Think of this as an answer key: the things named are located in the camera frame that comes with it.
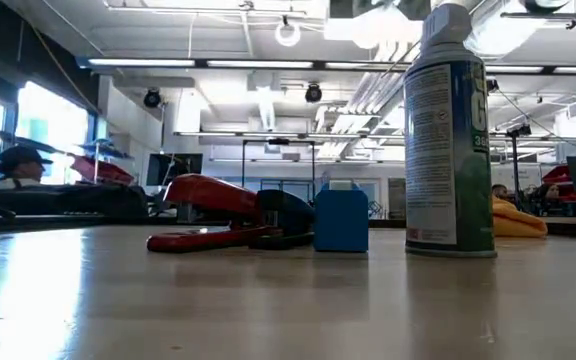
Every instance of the blue container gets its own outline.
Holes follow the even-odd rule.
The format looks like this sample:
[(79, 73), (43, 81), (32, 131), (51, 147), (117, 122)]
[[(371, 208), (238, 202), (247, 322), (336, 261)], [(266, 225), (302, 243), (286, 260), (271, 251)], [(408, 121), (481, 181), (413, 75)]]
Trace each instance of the blue container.
[(322, 190), (315, 198), (317, 251), (368, 251), (368, 198), (361, 190)]

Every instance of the workstation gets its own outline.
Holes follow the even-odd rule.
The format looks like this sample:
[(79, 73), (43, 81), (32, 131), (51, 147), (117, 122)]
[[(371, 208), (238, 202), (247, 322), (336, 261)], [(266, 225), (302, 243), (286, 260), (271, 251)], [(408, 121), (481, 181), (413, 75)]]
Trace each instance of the workstation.
[(0, 1), (0, 359), (393, 356), (576, 358), (576, 1)]

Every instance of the ceiling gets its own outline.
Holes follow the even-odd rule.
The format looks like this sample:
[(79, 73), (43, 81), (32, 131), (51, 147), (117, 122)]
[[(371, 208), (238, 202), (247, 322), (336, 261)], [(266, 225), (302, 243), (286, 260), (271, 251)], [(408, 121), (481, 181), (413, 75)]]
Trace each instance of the ceiling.
[[(180, 0), (107, 0), (110, 6), (180, 7), (193, 3)], [(109, 11), (104, 0), (4, 0), (33, 24), (78, 56), (159, 57), (159, 58), (256, 58), (369, 61), (377, 48), (362, 49), (351, 39), (325, 40), (322, 34), (327, 14), (324, 0), (255, 0), (257, 9), (289, 9), (307, 13), (289, 21), (302, 24), (301, 39), (293, 47), (280, 45), (275, 39), (280, 17), (238, 15), (156, 14)], [(236, 8), (235, 0), (194, 1), (201, 7)], [(462, 1), (472, 8), (478, 1)], [(411, 44), (406, 26), (393, 32), (399, 41), (398, 54)], [(537, 30), (517, 49), (499, 59), (513, 64), (576, 64), (576, 29), (566, 30), (565, 23), (548, 23)], [(202, 129), (230, 130), (253, 126), (259, 118), (259, 104), (247, 95), (244, 70), (124, 70), (115, 76), (192, 77), (197, 89), (210, 103), (211, 111), (202, 112)], [(361, 73), (278, 71), (282, 95), (274, 98), (277, 126), (281, 130), (310, 126), (319, 105), (308, 104), (303, 94), (310, 82), (320, 84), (324, 103), (347, 102), (362, 84)], [(500, 76), (502, 91), (525, 112), (551, 128), (552, 114), (576, 101), (576, 77)], [(145, 89), (124, 89), (141, 103)], [(174, 89), (166, 91), (175, 97)], [(489, 98), (490, 128), (505, 127), (511, 121), (523, 121), (518, 110), (500, 94)]]

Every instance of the can label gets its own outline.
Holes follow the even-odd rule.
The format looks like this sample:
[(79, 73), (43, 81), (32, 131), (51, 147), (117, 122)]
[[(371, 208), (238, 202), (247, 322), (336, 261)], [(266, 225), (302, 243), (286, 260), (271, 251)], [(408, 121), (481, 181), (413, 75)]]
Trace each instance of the can label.
[(494, 249), (485, 86), (473, 61), (406, 75), (408, 241)]

